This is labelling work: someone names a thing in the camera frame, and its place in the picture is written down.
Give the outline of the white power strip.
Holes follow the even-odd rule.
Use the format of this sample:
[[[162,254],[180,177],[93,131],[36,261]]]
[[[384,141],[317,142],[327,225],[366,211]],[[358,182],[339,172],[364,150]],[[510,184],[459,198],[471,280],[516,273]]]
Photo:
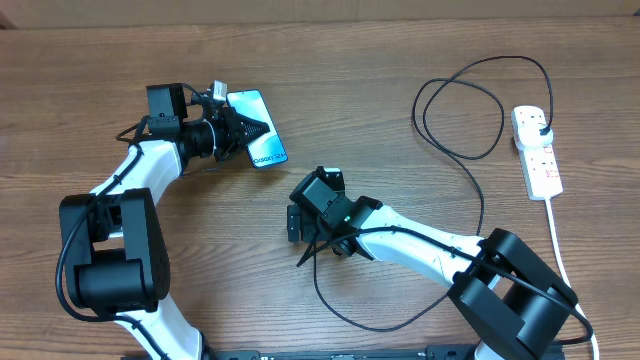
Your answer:
[[[547,126],[544,111],[531,105],[515,107],[511,112],[513,131],[517,122]],[[518,150],[528,197],[545,201],[563,192],[558,164],[552,144],[542,148]]]

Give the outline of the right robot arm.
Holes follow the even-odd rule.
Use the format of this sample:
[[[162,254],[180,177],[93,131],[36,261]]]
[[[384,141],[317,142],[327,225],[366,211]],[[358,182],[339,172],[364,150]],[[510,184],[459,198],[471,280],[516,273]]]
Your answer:
[[[480,338],[468,359],[544,359],[576,293],[516,234],[456,235],[410,220],[381,201],[345,194],[342,172],[318,167],[291,192],[288,237],[308,245],[303,261],[330,249],[407,267],[446,288]]]

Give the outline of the blue-screen Samsung smartphone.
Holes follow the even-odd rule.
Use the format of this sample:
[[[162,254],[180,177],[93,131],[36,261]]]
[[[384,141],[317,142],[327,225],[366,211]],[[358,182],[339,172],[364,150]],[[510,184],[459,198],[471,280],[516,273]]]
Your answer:
[[[288,155],[261,92],[257,89],[227,94],[233,124],[240,128],[240,144],[257,169],[285,163]]]

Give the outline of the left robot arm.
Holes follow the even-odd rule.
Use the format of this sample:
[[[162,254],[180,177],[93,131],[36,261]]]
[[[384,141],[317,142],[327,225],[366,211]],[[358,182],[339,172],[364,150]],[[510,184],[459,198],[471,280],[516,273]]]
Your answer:
[[[103,184],[59,206],[55,288],[71,317],[125,328],[151,359],[212,359],[205,336],[169,294],[170,262],[156,205],[194,157],[262,155],[277,132],[262,94],[215,81],[146,89],[148,114],[117,135],[128,154]]]

